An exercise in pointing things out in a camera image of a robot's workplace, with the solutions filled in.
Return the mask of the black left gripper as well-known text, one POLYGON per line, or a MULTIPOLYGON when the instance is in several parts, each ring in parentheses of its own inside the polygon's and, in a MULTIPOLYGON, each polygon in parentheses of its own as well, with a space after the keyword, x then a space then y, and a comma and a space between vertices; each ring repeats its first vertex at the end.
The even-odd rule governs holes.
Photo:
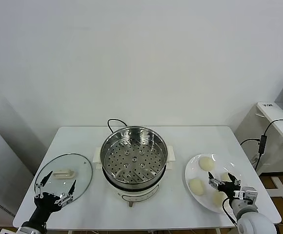
POLYGON ((74 199, 74 191, 77 180, 74 180, 69 191, 62 193, 60 196, 56 196, 47 192, 43 192, 43 188, 47 181, 51 177, 53 171, 50 171, 40 183, 35 184, 35 198, 34 203, 36 209, 34 211, 34 216, 36 217, 50 217, 52 213, 61 210, 61 207, 71 203, 74 199))

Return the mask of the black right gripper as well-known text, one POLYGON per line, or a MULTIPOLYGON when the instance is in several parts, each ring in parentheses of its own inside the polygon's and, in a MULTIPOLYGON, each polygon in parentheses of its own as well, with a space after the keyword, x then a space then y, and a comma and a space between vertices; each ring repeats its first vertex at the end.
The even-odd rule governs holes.
POLYGON ((230 181, 224 181, 221 183, 220 180, 214 178, 214 176, 208 172, 208 184, 212 188, 218 189, 220 192, 224 192, 228 199, 233 199, 235 197, 235 191, 239 191, 241 189, 241 181, 231 173, 228 173, 228 177, 230 181))

